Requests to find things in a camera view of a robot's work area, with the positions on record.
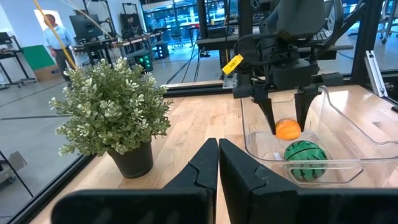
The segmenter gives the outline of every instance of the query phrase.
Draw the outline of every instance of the ball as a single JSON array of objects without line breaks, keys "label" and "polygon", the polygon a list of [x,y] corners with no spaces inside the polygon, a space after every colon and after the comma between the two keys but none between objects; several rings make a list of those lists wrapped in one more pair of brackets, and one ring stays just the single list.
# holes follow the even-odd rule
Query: ball
[{"label": "ball", "polygon": [[301,135],[301,128],[293,119],[280,119],[275,124],[275,135],[278,139],[291,141]]},{"label": "ball", "polygon": [[[290,144],[284,153],[286,161],[310,161],[327,160],[326,152],[317,144],[310,141],[295,141]],[[302,164],[304,169],[291,170],[292,175],[301,181],[313,181],[321,177],[325,169],[311,169],[312,167],[323,167],[323,164]]]}]

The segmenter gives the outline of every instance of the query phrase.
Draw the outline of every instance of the yellow tag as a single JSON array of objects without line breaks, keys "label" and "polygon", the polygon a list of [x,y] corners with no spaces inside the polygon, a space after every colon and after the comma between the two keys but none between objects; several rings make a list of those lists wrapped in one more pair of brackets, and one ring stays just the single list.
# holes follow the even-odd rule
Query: yellow tag
[{"label": "yellow tag", "polygon": [[232,58],[232,60],[226,64],[223,68],[223,72],[229,75],[241,62],[243,61],[242,55],[238,54]]}]

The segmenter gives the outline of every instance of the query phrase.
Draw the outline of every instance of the clear plastic bin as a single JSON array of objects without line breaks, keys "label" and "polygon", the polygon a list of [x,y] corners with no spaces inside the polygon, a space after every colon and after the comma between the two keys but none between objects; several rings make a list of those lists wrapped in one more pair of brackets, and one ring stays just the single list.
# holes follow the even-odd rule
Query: clear plastic bin
[{"label": "clear plastic bin", "polygon": [[[260,107],[250,98],[242,99],[247,152],[301,187],[383,187],[398,165],[398,141],[377,129],[369,129],[369,124],[361,124],[364,118],[358,116],[359,112],[357,116],[351,112],[349,119],[330,101],[326,87],[320,90],[322,94],[313,100],[308,112],[305,131],[293,141],[277,139]],[[296,120],[294,93],[284,91],[269,95],[275,122],[283,118]],[[345,102],[335,101],[344,108]],[[377,139],[370,138],[360,128],[367,128],[366,131],[373,132],[372,137]],[[286,147],[299,140],[318,144],[328,160],[285,161]],[[306,181],[292,174],[295,169],[323,169],[325,173],[313,181]]]}]

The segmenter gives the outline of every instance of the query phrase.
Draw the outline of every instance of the black flower pot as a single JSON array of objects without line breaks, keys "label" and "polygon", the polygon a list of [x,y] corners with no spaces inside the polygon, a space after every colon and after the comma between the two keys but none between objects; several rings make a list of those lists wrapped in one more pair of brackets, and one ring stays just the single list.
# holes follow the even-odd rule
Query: black flower pot
[{"label": "black flower pot", "polygon": [[154,166],[150,141],[142,142],[138,148],[126,152],[124,155],[114,150],[109,150],[108,154],[125,178],[132,179],[145,175]]}]

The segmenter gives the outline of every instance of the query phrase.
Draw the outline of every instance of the wooden table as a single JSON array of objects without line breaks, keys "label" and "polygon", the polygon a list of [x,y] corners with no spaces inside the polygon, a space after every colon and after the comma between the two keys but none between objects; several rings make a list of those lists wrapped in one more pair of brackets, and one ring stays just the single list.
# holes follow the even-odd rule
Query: wooden table
[{"label": "wooden table", "polygon": [[[377,134],[396,136],[398,114],[391,104],[360,86],[330,88],[331,99],[344,113],[357,117],[361,127]],[[108,155],[95,158],[31,222],[50,223],[52,207],[64,195],[82,189],[160,189],[173,179],[208,138],[227,138],[244,148],[241,100],[230,94],[173,99],[166,138],[152,140],[154,167],[138,179],[125,179]],[[388,186],[398,185],[398,173]],[[229,223],[221,182],[218,182],[217,223]]]}]

